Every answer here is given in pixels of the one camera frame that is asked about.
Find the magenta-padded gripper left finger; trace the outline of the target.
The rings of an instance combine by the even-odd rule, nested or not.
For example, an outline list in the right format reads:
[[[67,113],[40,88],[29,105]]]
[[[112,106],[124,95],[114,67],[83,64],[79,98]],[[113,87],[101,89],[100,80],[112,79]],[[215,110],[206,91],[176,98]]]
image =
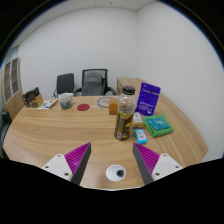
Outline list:
[[[65,155],[56,154],[42,167],[42,169],[79,185],[90,154],[91,143],[86,143]]]

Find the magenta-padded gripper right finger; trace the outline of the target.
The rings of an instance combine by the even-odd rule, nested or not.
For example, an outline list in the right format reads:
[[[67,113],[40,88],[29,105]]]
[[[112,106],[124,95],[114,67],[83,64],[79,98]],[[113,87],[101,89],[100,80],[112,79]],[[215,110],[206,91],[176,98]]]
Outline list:
[[[168,154],[158,154],[137,143],[133,144],[133,154],[145,185],[182,169]]]

